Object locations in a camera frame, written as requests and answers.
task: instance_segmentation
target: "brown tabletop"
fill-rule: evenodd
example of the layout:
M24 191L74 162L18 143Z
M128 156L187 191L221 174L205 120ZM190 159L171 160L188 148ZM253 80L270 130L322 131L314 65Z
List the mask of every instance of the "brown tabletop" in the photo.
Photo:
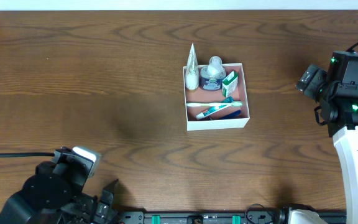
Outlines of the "brown tabletop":
M84 192L119 179L116 207L344 209L333 140L295 84L357 41L358 11L0 12L0 152L88 146L103 159ZM192 42L199 64L243 63L244 129L186 131ZM0 159L0 209L46 160Z

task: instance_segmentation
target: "toothpaste tube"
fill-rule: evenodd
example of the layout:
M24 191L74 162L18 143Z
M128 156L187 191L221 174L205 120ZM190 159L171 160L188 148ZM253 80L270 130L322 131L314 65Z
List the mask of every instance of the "toothpaste tube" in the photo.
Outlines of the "toothpaste tube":
M234 99L233 97L229 96L227 97L226 99L224 99L222 101L222 103L231 103L233 102ZM199 113L197 116L196 116L196 119L199 120L199 119L203 119L203 118L206 118L208 117L209 115L213 114L213 113L216 113L220 110L223 110L224 108L228 108L230 105L221 105L221 106L213 106L213 107L210 107L204 111L202 111L201 113Z

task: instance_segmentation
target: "toothbrush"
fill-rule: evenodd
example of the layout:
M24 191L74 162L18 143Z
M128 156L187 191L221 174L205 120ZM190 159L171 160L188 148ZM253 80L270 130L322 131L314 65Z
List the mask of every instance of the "toothbrush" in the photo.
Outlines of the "toothbrush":
M231 103L186 103L186 106L189 107L197 107L197 106L223 106L223 105L230 105L230 106L242 106L241 101L233 101Z

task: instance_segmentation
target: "green strip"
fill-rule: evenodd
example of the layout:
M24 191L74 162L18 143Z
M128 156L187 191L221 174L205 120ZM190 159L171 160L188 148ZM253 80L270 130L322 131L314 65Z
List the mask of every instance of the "green strip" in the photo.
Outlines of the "green strip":
M241 216L233 215L233 224L241 224Z
M159 215L152 216L152 224L160 224L160 216Z

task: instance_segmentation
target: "open box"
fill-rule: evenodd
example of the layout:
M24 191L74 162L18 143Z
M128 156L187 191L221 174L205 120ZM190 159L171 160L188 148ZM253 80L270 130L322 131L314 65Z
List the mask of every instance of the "open box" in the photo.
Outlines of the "open box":
M201 69L207 65L199 65L198 69L201 74ZM242 69L241 63L229 63L223 64L223 67L226 71L226 74L230 74L232 71L236 71L239 74L239 81L237 84L236 90L230 94L235 101L242 101L241 107L230 106L221 111L218 111L212 114L210 117L212 120L197 120L196 115L202 112L205 109L208 109L208 106L199 106L199 107L187 107L186 103L197 102L197 103L212 103L212 102L221 102L226 97L222 95L222 90L216 91L206 91L202 90L200 87L196 91L190 91L186 89L185 85L185 74L186 67L183 67L183 87L185 91L185 108L186 108L186 122L187 122L187 131L194 130L208 130L208 129L224 129L224 128L243 128L249 120L249 110L248 110L248 101L247 101L247 92L246 92L246 82L244 79L244 70ZM241 110L241 114L236 118L232 119L221 119L219 118L233 113L237 110Z

